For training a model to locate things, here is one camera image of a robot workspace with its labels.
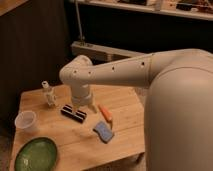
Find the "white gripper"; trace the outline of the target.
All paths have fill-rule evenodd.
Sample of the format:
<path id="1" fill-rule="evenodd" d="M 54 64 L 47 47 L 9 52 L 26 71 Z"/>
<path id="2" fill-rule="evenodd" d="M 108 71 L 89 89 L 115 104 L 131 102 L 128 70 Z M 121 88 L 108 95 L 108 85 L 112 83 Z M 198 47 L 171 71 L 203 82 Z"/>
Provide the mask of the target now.
<path id="1" fill-rule="evenodd" d="M 71 101 L 73 108 L 73 114 L 78 115 L 78 109 L 81 106 L 88 106 L 88 108 L 97 113 L 97 108 L 93 105 L 93 94 L 89 85 L 76 85 L 71 87 Z"/>

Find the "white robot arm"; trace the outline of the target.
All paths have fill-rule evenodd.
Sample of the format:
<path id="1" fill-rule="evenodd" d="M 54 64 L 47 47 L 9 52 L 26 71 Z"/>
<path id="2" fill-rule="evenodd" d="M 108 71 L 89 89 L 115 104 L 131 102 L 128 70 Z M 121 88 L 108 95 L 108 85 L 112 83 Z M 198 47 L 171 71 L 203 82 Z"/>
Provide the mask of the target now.
<path id="1" fill-rule="evenodd" d="M 92 101 L 92 84 L 146 88 L 147 171 L 213 171 L 213 53 L 170 50 L 99 65 L 79 55 L 59 76 L 77 108 Z"/>

